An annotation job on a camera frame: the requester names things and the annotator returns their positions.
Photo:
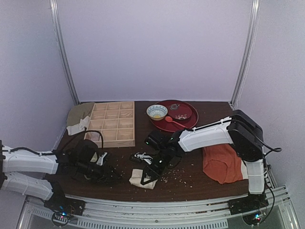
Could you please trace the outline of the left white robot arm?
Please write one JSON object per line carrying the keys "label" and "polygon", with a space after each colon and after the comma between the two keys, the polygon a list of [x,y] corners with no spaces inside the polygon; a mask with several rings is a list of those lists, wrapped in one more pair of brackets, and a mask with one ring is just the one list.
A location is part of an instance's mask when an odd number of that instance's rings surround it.
{"label": "left white robot arm", "polygon": [[100,154],[91,140],[81,140],[75,147],[53,151],[34,151],[27,147],[0,146],[0,188],[34,196],[44,201],[65,198],[56,181],[38,179],[32,174],[81,174],[92,183],[112,183],[121,178],[108,165],[108,153]]}

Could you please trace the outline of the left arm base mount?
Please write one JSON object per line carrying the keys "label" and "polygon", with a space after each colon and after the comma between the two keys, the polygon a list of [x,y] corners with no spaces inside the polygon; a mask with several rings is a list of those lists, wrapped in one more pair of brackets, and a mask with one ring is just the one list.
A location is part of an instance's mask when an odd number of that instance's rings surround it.
{"label": "left arm base mount", "polygon": [[63,216],[83,214],[85,208],[85,201],[68,198],[63,192],[55,192],[51,198],[44,201],[44,207],[52,210],[53,212],[60,213]]}

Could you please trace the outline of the beige underwear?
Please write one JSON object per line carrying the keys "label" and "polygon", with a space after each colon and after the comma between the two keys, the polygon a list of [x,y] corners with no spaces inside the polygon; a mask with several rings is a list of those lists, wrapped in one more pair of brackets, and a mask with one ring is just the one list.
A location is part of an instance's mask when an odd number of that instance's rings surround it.
{"label": "beige underwear", "polygon": [[144,189],[154,189],[157,180],[150,182],[148,184],[142,185],[141,178],[142,178],[143,170],[142,169],[133,169],[132,175],[129,179],[131,185],[136,187],[144,188]]}

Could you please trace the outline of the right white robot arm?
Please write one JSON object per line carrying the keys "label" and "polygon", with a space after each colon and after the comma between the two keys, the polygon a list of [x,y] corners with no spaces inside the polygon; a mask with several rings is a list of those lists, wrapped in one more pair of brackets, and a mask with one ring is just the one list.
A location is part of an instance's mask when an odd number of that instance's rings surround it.
{"label": "right white robot arm", "polygon": [[145,143],[159,153],[144,169],[133,169],[129,182],[153,189],[173,158],[209,146],[228,145],[244,162],[251,195],[264,193],[264,154],[262,128],[241,110],[209,125],[185,128],[172,135],[152,131]]}

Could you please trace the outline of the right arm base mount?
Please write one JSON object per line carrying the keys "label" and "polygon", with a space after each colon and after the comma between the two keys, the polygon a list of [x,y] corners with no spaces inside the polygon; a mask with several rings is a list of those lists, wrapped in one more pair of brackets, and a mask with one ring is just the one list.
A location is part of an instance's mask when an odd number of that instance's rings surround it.
{"label": "right arm base mount", "polygon": [[250,194],[245,197],[235,198],[228,201],[228,207],[231,215],[237,215],[254,210],[259,210],[262,207],[269,206],[265,191],[262,194]]}

